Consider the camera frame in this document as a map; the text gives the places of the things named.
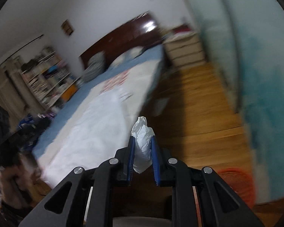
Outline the person's left hand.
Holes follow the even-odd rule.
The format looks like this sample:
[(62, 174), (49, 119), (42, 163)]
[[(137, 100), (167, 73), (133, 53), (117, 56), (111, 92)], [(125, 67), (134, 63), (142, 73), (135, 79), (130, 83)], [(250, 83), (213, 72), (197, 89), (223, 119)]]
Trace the person's left hand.
[(32, 167), (26, 164), (0, 170), (0, 191), (3, 202), (15, 209), (36, 206), (43, 198), (35, 185), (40, 175), (39, 166)]

